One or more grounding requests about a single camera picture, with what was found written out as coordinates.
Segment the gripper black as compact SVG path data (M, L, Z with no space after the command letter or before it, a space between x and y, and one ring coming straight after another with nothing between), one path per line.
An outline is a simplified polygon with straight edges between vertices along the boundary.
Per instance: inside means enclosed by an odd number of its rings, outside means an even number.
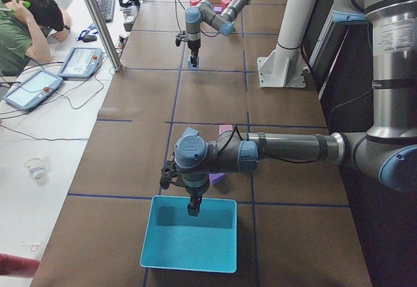
M197 217L200 212L202 196L209 189L209 175L206 173L188 173L181 177L187 192L191 196L187 206L188 215Z
M191 51L190 67L198 67L199 65L198 51L199 51L199 48L201 47L201 40L200 39L188 40L187 43L188 43L188 48Z

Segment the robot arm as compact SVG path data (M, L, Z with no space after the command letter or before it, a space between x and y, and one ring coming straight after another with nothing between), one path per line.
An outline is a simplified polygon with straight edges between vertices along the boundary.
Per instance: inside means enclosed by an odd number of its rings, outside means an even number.
M190 62L198 66L201 23L223 35L251 0L232 0L221 14L208 1L185 10ZM288 0L276 48L258 58L262 87L294 87L296 50L301 47L313 0ZM187 128L173 157L161 170L160 187L170 184L190 194L188 214L198 216L209 173L253 172L259 160L346 164L400 192L416 190L416 0L334 0L336 23L371 23L373 50L373 125L366 132L331 135L243 133L237 126L205 142Z
M234 27L234 21L242 9L251 0L232 0L221 13L216 13L207 0L198 2L185 10L185 31L178 34L176 43L186 42L190 49L190 68L197 69L199 64L199 48L201 47L201 24L206 23L218 33L227 36Z

